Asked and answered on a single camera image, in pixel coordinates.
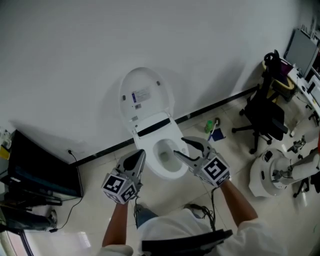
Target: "person's arm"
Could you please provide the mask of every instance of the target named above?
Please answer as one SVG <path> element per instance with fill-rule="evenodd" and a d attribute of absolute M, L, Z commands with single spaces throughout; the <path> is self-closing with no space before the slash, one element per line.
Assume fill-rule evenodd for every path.
<path fill-rule="evenodd" d="M 242 222 L 258 218 L 255 209 L 230 180 L 226 180 L 220 188 L 237 227 Z"/>
<path fill-rule="evenodd" d="M 125 245 L 127 238 L 128 203 L 117 203 L 108 228 L 106 229 L 102 247 L 109 245 Z"/>

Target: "black office chair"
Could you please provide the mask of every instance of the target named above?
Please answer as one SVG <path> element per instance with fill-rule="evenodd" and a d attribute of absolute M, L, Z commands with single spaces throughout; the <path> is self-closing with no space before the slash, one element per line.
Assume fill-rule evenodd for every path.
<path fill-rule="evenodd" d="M 281 72 L 281 60 L 276 50 L 274 53 L 268 53 L 264 56 L 266 70 L 262 74 L 263 84 L 260 88 L 258 84 L 256 93 L 251 99 L 247 99 L 247 105 L 240 111 L 240 115 L 245 115 L 251 125 L 232 128 L 232 132 L 253 130 L 254 133 L 254 148 L 250 149 L 250 154 L 254 154 L 258 148 L 259 136 L 263 135 L 268 138 L 267 144 L 272 143 L 272 137 L 281 141 L 284 134 L 288 132 L 288 128 L 284 126 L 285 112 L 272 100 L 267 98 L 269 87 L 272 82 L 272 77 L 276 77 Z"/>

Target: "white wall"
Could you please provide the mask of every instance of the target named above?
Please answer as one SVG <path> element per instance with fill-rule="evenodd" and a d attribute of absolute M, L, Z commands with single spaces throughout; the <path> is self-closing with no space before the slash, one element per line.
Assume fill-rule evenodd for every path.
<path fill-rule="evenodd" d="M 300 0 L 7 0 L 0 9 L 0 125 L 66 161 L 131 138 L 119 81 L 152 67 L 174 118 L 255 85 L 284 53 Z"/>

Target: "toilet bowl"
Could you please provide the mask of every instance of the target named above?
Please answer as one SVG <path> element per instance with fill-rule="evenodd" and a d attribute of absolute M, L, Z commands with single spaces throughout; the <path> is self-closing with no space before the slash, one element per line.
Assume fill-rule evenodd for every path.
<path fill-rule="evenodd" d="M 150 68 L 139 67 L 123 79 L 120 90 L 121 119 L 133 135 L 138 149 L 146 152 L 145 163 L 157 176 L 175 180 L 188 166 L 174 150 L 189 156 L 187 144 L 172 118 L 174 100 L 169 97 L 169 85 Z"/>

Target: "white toilet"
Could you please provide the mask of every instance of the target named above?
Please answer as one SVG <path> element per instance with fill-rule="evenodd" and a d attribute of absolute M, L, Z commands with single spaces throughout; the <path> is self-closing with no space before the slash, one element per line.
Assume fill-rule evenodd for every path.
<path fill-rule="evenodd" d="M 146 152 L 148 167 L 163 179 L 175 180 L 187 172 L 188 166 L 173 150 L 187 156 L 189 151 L 171 117 L 174 100 L 169 97 L 169 86 L 150 68 L 135 68 L 121 83 L 119 105 L 123 123 L 132 133 L 136 147 Z"/>

